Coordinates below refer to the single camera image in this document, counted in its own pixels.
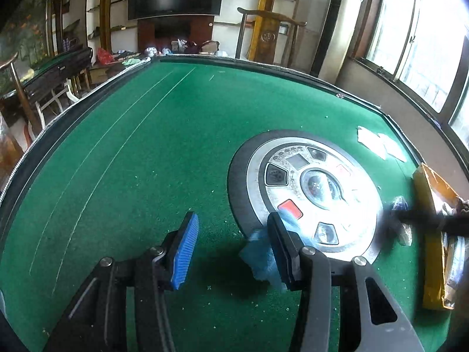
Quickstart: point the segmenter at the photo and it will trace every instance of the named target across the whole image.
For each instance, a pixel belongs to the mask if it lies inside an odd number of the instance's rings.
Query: green felt surface
[[[398,195],[411,202],[410,155],[406,163],[380,159],[357,142],[357,126],[399,142],[378,114],[306,85],[214,65],[150,65],[71,132],[24,198],[0,262],[13,329],[40,351],[101,257],[139,255],[192,209],[201,223],[198,243],[186,283],[167,295],[177,349],[286,351],[299,293],[255,281],[237,256],[245,241],[228,204],[228,166],[258,133],[309,131],[351,154],[384,205]],[[448,318],[419,310],[419,253],[418,239],[411,247],[396,241],[374,266],[430,352],[442,343]],[[333,351],[336,289],[332,297]]]

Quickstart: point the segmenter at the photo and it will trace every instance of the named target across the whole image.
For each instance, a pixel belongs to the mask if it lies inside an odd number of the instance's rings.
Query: bolt
[[[361,255],[358,257],[353,258],[353,262],[355,262],[358,266],[365,266],[366,265],[366,259],[362,257]]]
[[[104,257],[99,261],[99,264],[102,267],[107,268],[107,267],[111,266],[112,262],[113,262],[113,259],[111,257]]]
[[[152,247],[149,251],[153,256],[157,257],[157,256],[163,254],[165,249],[163,249],[161,246],[156,246],[156,247]]]
[[[316,249],[312,246],[304,246],[301,251],[304,255],[314,255],[316,254]]]

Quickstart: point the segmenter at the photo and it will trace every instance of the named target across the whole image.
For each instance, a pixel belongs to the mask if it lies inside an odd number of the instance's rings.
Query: window sill
[[[400,89],[395,83],[390,81],[384,75],[381,75],[376,72],[376,70],[374,70],[372,67],[365,63],[366,61],[363,62],[362,60],[357,60],[356,58],[352,57],[350,57],[349,59],[355,61],[361,67],[364,67],[373,75],[381,79],[389,87],[393,88],[399,95],[401,95],[405,100],[407,100],[425,118],[425,120],[432,125],[433,128],[435,128],[435,130],[442,137],[448,148],[453,153],[454,157],[456,157],[456,159],[458,160],[461,169],[463,170],[464,174],[466,175],[466,178],[469,181],[469,151],[467,150],[463,142],[459,140],[459,137],[454,134],[454,131],[451,129],[451,126],[447,124],[442,125],[438,123],[437,118],[432,114],[432,112],[424,108],[420,103],[418,103],[409,94]]]

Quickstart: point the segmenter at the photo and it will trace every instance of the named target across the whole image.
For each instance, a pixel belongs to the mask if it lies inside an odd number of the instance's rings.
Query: white standing air conditioner
[[[310,75],[335,84],[363,0],[329,0]]]

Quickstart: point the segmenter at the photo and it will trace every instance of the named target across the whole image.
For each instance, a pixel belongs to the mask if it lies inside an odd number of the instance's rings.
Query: window frame
[[[416,12],[419,8],[419,2],[420,0],[414,0],[414,9],[412,12],[411,24],[407,32],[406,42],[403,46],[398,64],[393,74],[366,59],[376,32],[383,0],[367,1],[364,19],[358,32],[357,41],[351,53],[351,58],[354,58],[358,63],[366,66],[367,69],[371,70],[386,81],[386,83],[390,84],[426,117],[426,119],[446,141],[454,156],[458,159],[467,179],[469,179],[469,150],[451,128],[451,124],[463,105],[464,98],[469,99],[469,32],[466,32],[464,37],[463,49],[461,51],[456,75],[440,112],[437,112],[414,90],[399,80],[410,51],[410,39],[415,34],[417,28],[418,14],[416,14]]]

